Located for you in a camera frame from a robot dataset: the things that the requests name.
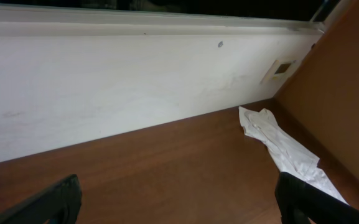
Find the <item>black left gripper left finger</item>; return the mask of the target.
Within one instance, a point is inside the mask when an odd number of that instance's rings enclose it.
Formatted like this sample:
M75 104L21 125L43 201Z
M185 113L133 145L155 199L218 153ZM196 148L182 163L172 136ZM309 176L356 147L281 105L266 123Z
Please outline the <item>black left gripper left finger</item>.
M75 224L81 205L79 179L72 174L0 213L0 224Z

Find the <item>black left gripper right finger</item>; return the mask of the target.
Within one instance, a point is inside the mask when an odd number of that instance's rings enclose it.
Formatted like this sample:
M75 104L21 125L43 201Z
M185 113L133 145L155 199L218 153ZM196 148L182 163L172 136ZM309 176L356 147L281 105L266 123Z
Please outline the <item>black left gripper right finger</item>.
M282 224L359 224L359 210L288 172L279 174L275 198Z

